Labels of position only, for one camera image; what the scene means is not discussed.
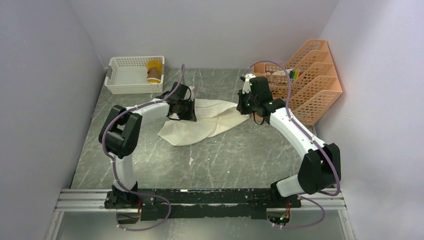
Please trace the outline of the yellow brown bear towel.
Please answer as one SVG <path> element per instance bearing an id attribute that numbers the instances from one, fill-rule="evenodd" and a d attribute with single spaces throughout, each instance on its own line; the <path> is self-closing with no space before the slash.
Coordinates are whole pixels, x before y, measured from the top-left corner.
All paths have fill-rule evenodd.
<path id="1" fill-rule="evenodd" d="M 150 60 L 146 64 L 147 82 L 149 84 L 160 84 L 162 79 L 163 64 L 160 60 Z"/>

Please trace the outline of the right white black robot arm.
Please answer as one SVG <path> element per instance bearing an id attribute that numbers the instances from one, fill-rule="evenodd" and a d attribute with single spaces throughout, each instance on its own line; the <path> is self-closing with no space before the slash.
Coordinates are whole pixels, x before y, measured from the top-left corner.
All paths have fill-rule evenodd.
<path id="1" fill-rule="evenodd" d="M 289 197 L 299 194 L 323 193 L 335 185 L 340 191 L 341 155 L 335 143 L 327 144 L 316 137 L 295 117 L 289 105 L 273 98 L 268 79 L 247 74 L 241 76 L 243 87 L 238 91 L 236 109 L 242 115 L 257 115 L 263 123 L 278 130 L 302 159 L 297 174 L 271 184 L 270 202 L 282 207 Z"/>

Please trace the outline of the white towel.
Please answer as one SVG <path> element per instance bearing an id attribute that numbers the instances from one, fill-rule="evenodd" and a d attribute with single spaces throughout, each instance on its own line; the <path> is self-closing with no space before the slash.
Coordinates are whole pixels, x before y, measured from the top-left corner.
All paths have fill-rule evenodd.
<path id="1" fill-rule="evenodd" d="M 237 104 L 224 100 L 196 99 L 197 121 L 166 121 L 158 136 L 175 147 L 192 145 L 224 133 L 244 121 L 248 114 L 241 114 Z"/>

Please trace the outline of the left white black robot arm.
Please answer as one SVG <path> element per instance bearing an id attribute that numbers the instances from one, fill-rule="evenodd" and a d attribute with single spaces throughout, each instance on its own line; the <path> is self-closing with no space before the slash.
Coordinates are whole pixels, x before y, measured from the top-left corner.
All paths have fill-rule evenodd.
<path id="1" fill-rule="evenodd" d="M 129 107 L 115 105 L 110 110 L 98 137 L 106 155 L 111 158 L 114 177 L 104 202 L 106 209 L 132 208 L 141 204 L 133 152 L 138 145 L 141 127 L 162 118 L 196 122 L 194 87 L 175 82 L 170 91 L 149 102 Z"/>

